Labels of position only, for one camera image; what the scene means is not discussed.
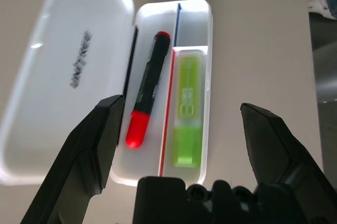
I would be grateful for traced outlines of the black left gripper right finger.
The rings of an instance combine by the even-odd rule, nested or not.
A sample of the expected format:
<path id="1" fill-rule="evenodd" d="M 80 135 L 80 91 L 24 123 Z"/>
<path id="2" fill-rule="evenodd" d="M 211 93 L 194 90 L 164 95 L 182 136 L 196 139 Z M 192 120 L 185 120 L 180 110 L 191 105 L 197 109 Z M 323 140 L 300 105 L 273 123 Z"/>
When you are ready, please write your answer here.
<path id="1" fill-rule="evenodd" d="M 248 103 L 240 110 L 256 181 L 288 185 L 309 221 L 336 223 L 335 189 L 283 119 Z"/>

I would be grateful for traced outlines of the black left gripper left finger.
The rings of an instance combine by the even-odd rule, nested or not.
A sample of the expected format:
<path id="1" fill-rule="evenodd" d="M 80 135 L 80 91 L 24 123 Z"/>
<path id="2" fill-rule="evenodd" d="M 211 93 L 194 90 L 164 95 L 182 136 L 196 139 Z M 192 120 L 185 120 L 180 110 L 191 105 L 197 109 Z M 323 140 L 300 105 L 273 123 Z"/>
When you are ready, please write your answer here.
<path id="1" fill-rule="evenodd" d="M 124 97 L 102 99 L 71 131 L 22 223 L 82 223 L 102 193 L 118 145 Z"/>

